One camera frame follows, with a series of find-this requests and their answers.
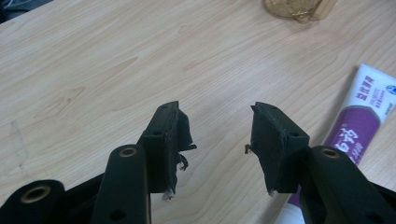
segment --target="amber glass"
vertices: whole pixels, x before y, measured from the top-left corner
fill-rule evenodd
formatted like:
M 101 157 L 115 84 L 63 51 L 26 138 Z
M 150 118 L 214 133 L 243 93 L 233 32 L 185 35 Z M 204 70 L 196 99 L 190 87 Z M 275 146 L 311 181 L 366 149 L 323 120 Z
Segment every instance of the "amber glass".
M 315 12 L 321 0 L 264 0 L 265 7 L 273 14 L 283 18 L 294 18 L 306 23 Z

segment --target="wood grain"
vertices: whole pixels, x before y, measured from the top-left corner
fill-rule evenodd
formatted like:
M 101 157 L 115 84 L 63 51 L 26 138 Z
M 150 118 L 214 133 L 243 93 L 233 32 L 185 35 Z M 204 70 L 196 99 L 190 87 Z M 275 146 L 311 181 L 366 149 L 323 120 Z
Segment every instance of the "wood grain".
M 152 195 L 153 223 L 271 223 L 244 154 L 255 102 L 280 107 L 320 144 L 356 66 L 396 76 L 393 0 L 338 0 L 323 21 L 269 15 L 262 1 L 54 1 L 0 25 L 0 202 L 37 179 L 67 189 L 135 143 L 157 106 L 179 100 L 197 150 L 177 195 Z M 396 116 L 361 170 L 396 190 Z

